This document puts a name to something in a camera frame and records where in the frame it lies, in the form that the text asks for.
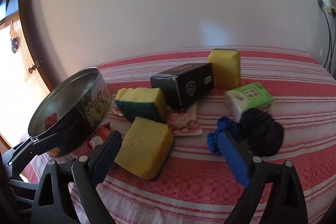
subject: metal tin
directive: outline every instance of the metal tin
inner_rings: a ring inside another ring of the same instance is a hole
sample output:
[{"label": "metal tin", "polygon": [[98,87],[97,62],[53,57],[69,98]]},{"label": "metal tin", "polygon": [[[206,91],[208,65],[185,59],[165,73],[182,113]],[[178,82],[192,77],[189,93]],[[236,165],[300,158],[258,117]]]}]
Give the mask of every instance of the metal tin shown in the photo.
[{"label": "metal tin", "polygon": [[[32,139],[41,140],[54,133],[62,141],[50,150],[52,157],[63,157],[78,148],[104,119],[112,96],[96,67],[84,69],[58,85],[35,111],[28,127]],[[45,130],[45,118],[53,113],[58,121]]]}]

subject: door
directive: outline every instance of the door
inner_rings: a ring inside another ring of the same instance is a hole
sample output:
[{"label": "door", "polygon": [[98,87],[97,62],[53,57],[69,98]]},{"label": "door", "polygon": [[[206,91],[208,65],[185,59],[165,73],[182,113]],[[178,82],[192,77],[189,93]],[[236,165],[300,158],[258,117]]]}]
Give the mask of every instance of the door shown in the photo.
[{"label": "door", "polygon": [[[9,0],[0,26],[0,133],[11,146],[27,132],[35,110],[50,92],[33,66],[40,60],[33,60],[29,52],[19,7],[20,0]],[[11,48],[14,38],[16,53]]]}]

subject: blue gripper pad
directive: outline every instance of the blue gripper pad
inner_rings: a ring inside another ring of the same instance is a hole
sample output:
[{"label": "blue gripper pad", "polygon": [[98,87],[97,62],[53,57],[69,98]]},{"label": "blue gripper pad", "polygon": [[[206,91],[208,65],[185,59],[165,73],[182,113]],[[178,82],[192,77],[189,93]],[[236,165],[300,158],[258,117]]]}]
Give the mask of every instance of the blue gripper pad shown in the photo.
[{"label": "blue gripper pad", "polygon": [[218,135],[218,147],[222,152],[236,182],[246,188],[250,184],[248,166],[229,138],[223,132]]}]

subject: candy wrapper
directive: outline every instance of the candy wrapper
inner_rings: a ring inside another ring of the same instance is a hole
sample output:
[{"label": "candy wrapper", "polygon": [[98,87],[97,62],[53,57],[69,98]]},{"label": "candy wrapper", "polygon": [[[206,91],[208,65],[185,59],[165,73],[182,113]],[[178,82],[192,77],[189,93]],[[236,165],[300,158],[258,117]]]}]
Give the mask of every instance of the candy wrapper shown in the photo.
[{"label": "candy wrapper", "polygon": [[96,146],[101,145],[104,140],[107,139],[110,133],[110,123],[108,122],[106,124],[103,124],[96,129],[93,135],[91,135],[85,143],[83,143],[80,147],[73,151],[71,156],[75,158],[79,158],[82,155],[88,156]]},{"label": "candy wrapper", "polygon": [[174,136],[196,136],[203,133],[197,122],[197,105],[194,103],[185,111],[175,111],[169,116],[167,126]]}]

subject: screw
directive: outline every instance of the screw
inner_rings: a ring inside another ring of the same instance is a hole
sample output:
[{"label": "screw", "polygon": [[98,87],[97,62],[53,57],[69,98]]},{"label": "screw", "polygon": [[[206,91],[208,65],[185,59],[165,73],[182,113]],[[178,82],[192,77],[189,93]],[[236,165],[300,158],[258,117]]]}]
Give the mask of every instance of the screw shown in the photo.
[{"label": "screw", "polygon": [[287,167],[292,167],[293,166],[293,163],[290,160],[286,160],[285,164],[286,164]]},{"label": "screw", "polygon": [[78,160],[79,160],[80,162],[86,162],[86,161],[87,161],[87,159],[88,159],[88,157],[87,157],[87,156],[85,156],[85,155],[82,155],[82,156],[80,156],[80,157],[79,157],[79,159],[78,159]]},{"label": "screw", "polygon": [[258,156],[253,157],[253,161],[256,162],[257,164],[261,162],[261,158]]},{"label": "screw", "polygon": [[54,164],[55,164],[55,160],[50,160],[50,161],[48,161],[48,163],[47,163],[49,166],[53,166]]}]

